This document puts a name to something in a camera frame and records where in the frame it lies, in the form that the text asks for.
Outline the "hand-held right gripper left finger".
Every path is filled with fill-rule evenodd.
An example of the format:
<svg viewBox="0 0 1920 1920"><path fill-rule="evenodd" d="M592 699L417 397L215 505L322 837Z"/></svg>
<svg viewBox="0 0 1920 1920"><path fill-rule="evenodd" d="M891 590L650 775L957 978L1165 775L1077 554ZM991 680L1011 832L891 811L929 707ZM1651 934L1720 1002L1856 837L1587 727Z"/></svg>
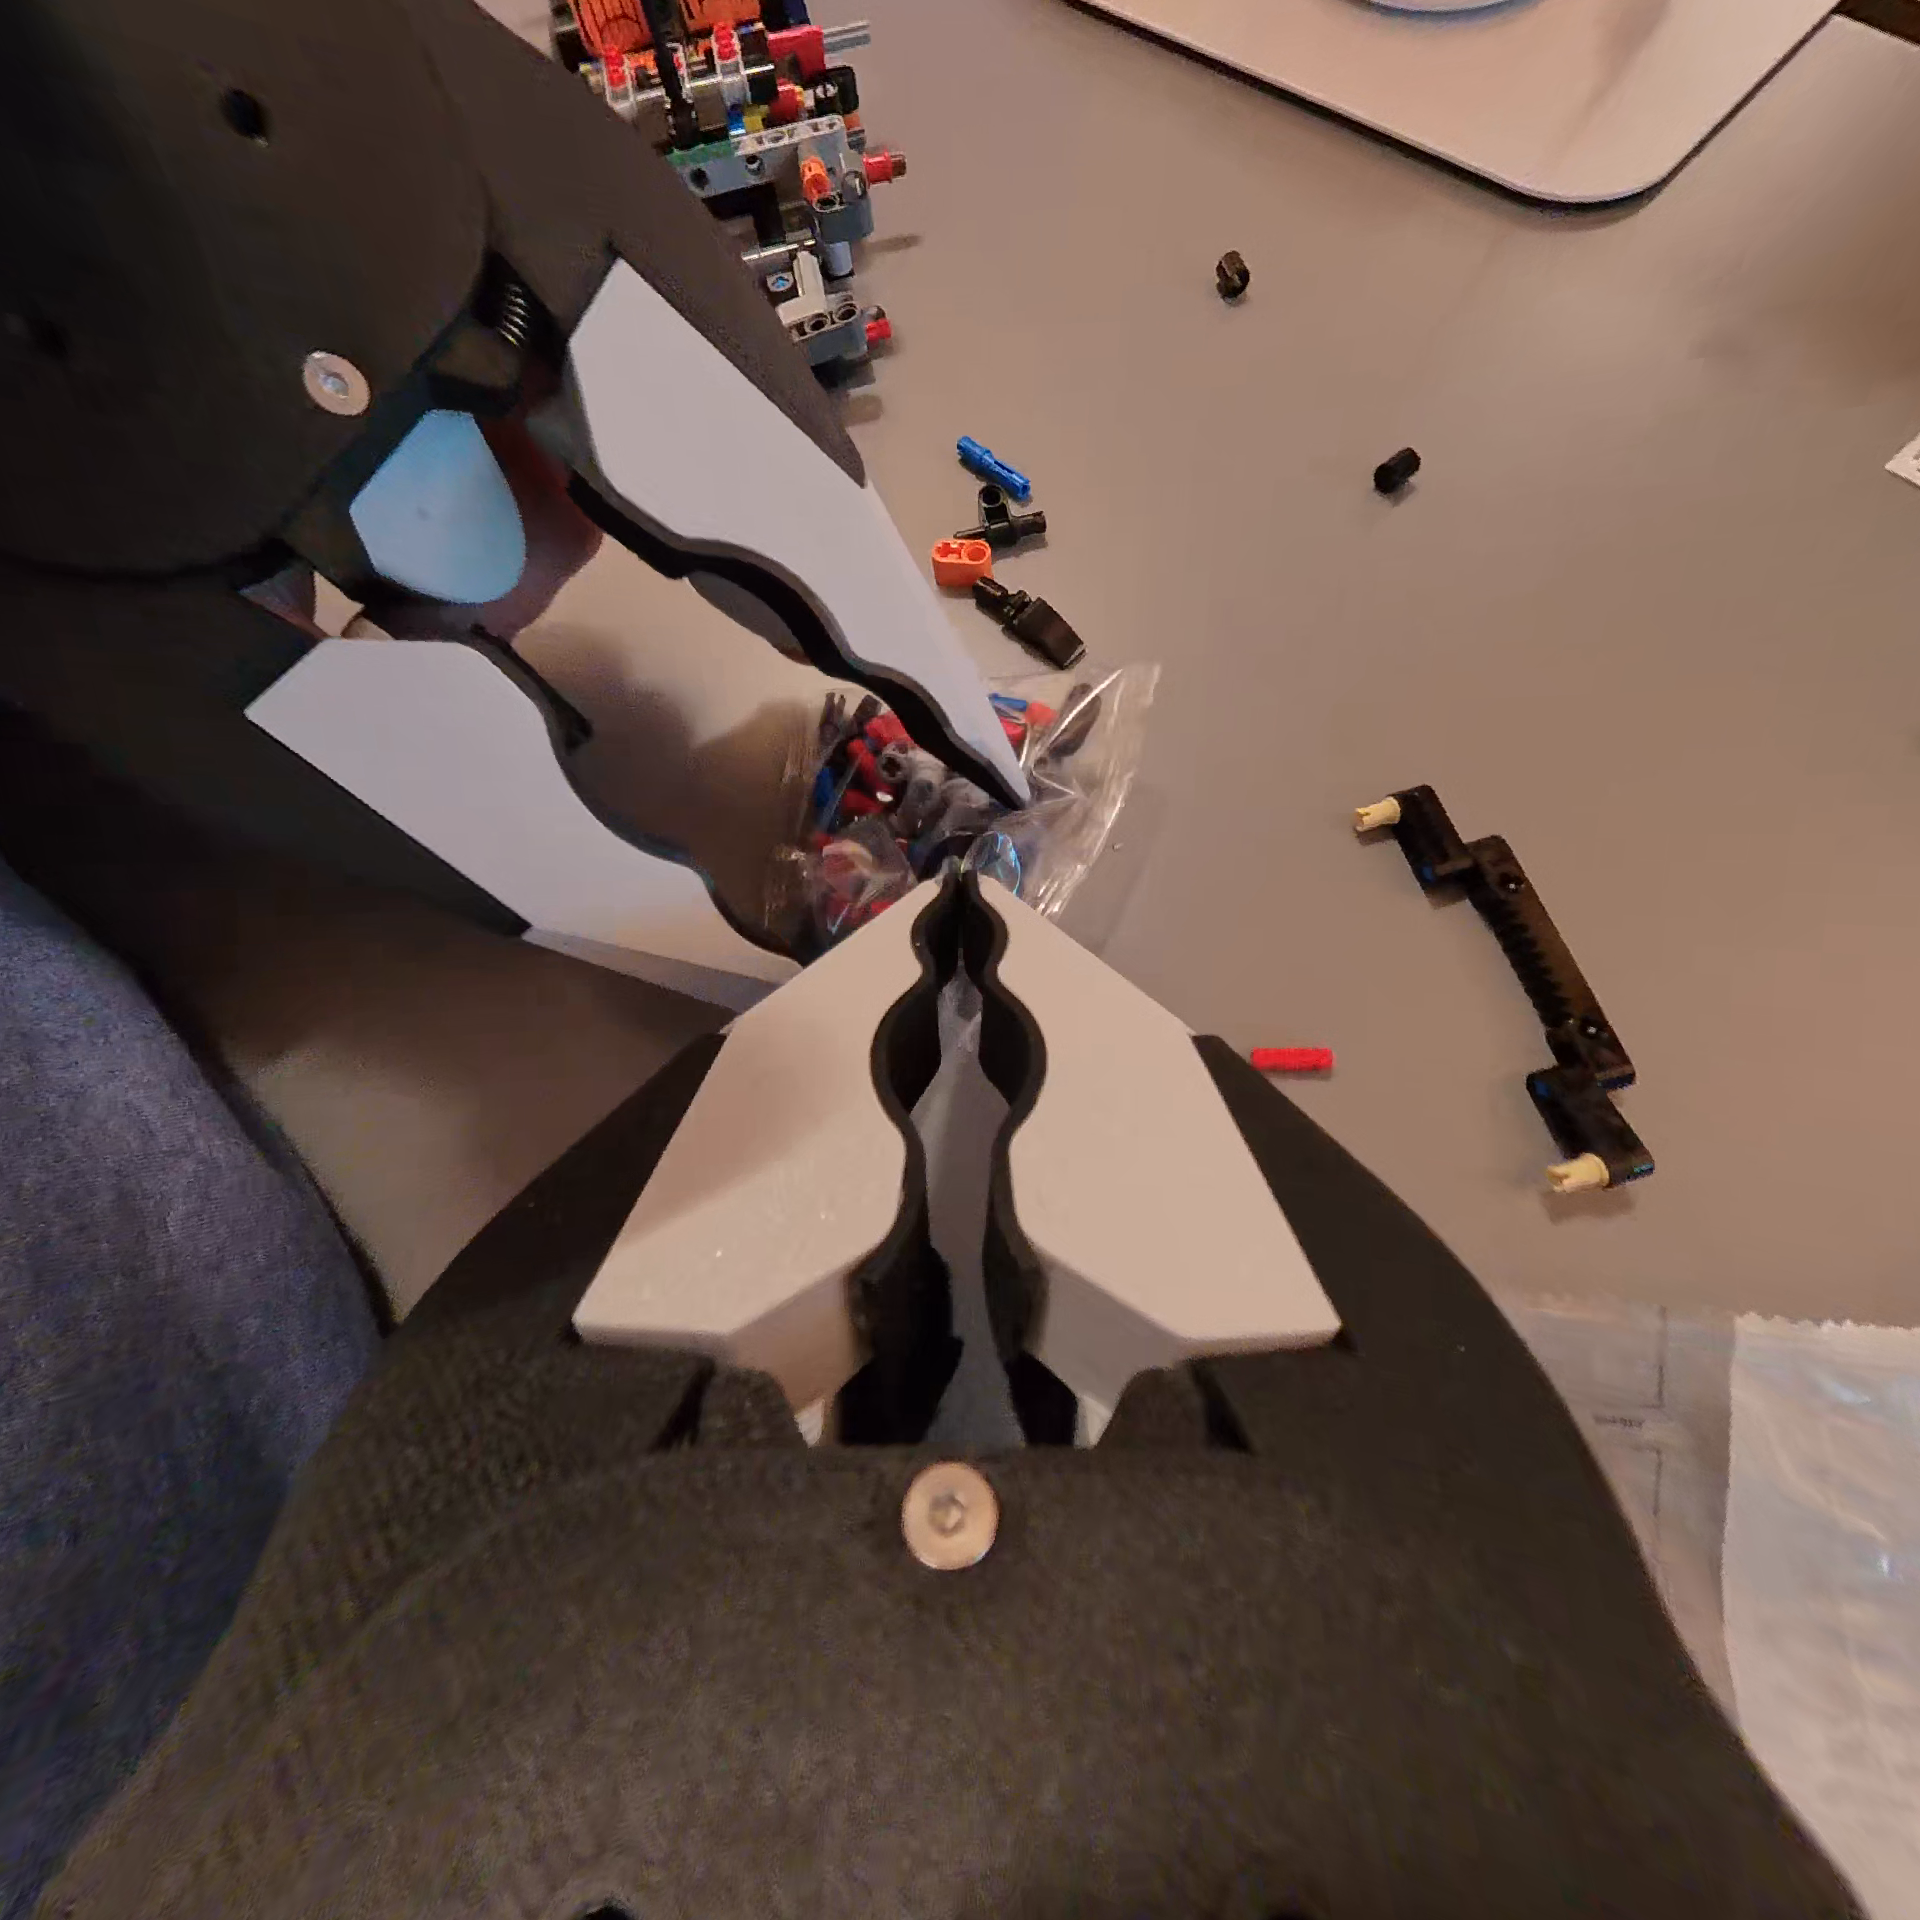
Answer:
<svg viewBox="0 0 1920 1920"><path fill-rule="evenodd" d="M956 905L924 881L730 1023L573 1309L584 1343L768 1375L851 1443L927 1438L963 1351L917 1127Z"/></svg>

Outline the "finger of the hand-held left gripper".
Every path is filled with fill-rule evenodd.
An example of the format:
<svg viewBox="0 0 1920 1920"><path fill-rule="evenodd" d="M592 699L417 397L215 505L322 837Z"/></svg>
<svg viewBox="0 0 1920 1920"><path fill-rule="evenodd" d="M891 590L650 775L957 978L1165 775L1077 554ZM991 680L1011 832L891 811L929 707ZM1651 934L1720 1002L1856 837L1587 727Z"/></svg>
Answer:
<svg viewBox="0 0 1920 1920"><path fill-rule="evenodd" d="M619 541L1027 805L976 662L880 496L624 261L567 337L560 422L573 480Z"/></svg>
<svg viewBox="0 0 1920 1920"><path fill-rule="evenodd" d="M578 785L556 705L466 639L322 638L248 719L521 922L621 975L794 975L682 853Z"/></svg>

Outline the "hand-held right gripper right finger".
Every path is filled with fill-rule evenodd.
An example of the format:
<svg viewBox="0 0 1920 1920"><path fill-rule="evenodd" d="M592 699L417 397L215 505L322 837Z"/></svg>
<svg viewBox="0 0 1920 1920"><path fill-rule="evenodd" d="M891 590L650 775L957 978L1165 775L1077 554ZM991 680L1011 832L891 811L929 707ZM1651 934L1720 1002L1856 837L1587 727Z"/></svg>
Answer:
<svg viewBox="0 0 1920 1920"><path fill-rule="evenodd" d="M1193 1031L987 877L960 880L960 965L1005 1107L981 1273L1023 1439L1095 1443L1143 1374L1331 1343Z"/></svg>

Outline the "small clear bag lego pins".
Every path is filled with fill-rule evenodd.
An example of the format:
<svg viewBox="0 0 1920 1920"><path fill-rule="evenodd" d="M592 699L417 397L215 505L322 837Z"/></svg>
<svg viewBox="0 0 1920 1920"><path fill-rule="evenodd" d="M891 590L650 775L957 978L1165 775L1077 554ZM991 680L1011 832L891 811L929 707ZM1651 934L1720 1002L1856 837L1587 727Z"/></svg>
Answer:
<svg viewBox="0 0 1920 1920"><path fill-rule="evenodd" d="M1000 801L917 745L877 695L829 686L788 737L763 920L807 961L949 870L1059 911L1108 846L1136 784L1161 666L1048 670L991 682L1027 778Z"/></svg>

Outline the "large clear plastic bag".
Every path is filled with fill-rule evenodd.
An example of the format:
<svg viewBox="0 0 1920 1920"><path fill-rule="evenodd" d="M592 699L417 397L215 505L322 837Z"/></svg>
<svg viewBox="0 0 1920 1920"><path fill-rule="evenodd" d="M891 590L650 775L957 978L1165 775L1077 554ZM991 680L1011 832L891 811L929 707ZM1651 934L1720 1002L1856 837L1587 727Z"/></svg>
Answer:
<svg viewBox="0 0 1920 1920"><path fill-rule="evenodd" d="M1504 1306L1669 1615L1871 1914L1917 1914L1917 1331Z"/></svg>

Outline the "lego car chassis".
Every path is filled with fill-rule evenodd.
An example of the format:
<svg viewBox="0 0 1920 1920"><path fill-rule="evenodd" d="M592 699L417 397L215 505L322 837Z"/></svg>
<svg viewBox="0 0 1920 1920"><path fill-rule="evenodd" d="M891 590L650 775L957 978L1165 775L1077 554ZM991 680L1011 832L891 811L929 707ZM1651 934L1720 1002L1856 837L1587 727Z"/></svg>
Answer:
<svg viewBox="0 0 1920 1920"><path fill-rule="evenodd" d="M891 346L888 310L857 287L874 195L905 178L863 113L867 21L805 2L551 2L544 29L707 208L826 386Z"/></svg>

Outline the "black lego rack assembly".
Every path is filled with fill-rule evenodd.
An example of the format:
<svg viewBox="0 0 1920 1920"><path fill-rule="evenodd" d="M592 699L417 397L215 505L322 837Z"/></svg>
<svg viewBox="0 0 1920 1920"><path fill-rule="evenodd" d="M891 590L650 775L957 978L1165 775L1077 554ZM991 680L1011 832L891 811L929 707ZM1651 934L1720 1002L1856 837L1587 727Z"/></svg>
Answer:
<svg viewBox="0 0 1920 1920"><path fill-rule="evenodd" d="M1557 1151L1551 1190L1608 1192L1647 1178L1656 1159L1617 1104L1636 1067L1508 840L1463 837L1428 784L1356 807L1354 829L1395 840L1426 895L1467 901L1521 983L1551 1050L1525 1079Z"/></svg>

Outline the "white monitor stand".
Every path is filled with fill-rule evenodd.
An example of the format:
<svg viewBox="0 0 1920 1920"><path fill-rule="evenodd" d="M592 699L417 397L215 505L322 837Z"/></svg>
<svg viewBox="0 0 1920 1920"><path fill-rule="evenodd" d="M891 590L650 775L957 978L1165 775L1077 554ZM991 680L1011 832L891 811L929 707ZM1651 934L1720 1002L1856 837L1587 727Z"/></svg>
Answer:
<svg viewBox="0 0 1920 1920"><path fill-rule="evenodd" d="M1551 208L1681 170L1836 2L1091 2L1088 10Z"/></svg>

